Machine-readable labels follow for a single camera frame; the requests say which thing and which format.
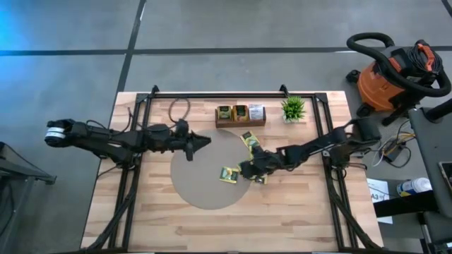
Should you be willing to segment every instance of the white container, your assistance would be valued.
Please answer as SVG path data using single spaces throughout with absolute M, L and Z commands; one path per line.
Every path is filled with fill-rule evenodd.
M 299 123 L 299 119 L 290 119 L 290 120 L 287 120 L 287 119 L 285 118 L 285 115 L 282 116 L 282 119 L 284 120 L 284 123 Z
M 431 191 L 431 190 L 432 190 L 432 185 L 430 184 L 430 180 L 426 179 L 425 177 L 409 180 L 404 183 L 399 183 L 397 185 L 397 193 L 399 194 L 400 197 L 414 195 L 416 193 L 421 193 L 421 192 Z

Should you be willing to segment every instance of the vacuum wheel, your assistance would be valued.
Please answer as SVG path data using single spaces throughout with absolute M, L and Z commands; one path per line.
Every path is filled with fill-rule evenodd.
M 349 82 L 349 83 L 358 83 L 358 79 L 359 79 L 359 75 L 361 74 L 361 72 L 357 71 L 357 70 L 353 70 L 350 71 L 346 76 L 345 79 Z
M 356 111 L 356 115 L 359 117 L 366 117 L 369 116 L 373 111 L 375 111 L 373 106 L 365 102 L 361 104 L 361 106 L 359 106 L 358 110 Z

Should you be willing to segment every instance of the orange vacuum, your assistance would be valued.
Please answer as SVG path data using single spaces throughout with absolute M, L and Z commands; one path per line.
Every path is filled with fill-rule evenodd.
M 385 49 L 380 52 L 357 43 L 367 39 L 383 42 Z M 451 91 L 441 57 L 424 40 L 418 40 L 413 47 L 397 47 L 388 35 L 365 32 L 351 36 L 347 46 L 375 59 L 362 72 L 353 70 L 346 77 L 348 82 L 357 83 L 361 94 L 362 104 L 357 110 L 360 117 L 373 111 L 392 111 L 382 121 L 387 126 L 406 115 L 422 98 L 443 97 Z M 439 88 L 432 87 L 435 80 Z

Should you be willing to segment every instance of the potted plant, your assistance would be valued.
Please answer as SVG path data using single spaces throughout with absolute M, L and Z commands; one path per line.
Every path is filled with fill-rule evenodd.
M 284 115 L 282 118 L 285 123 L 298 123 L 300 119 L 303 119 L 304 113 L 304 101 L 298 96 L 289 96 L 287 101 L 282 102 L 282 110 Z

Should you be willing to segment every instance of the green plant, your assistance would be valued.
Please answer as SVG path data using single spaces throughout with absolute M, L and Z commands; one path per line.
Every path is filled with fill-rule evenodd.
M 289 96 L 287 101 L 282 102 L 281 105 L 286 120 L 303 119 L 304 113 L 306 113 L 303 110 L 304 101 L 298 96 Z

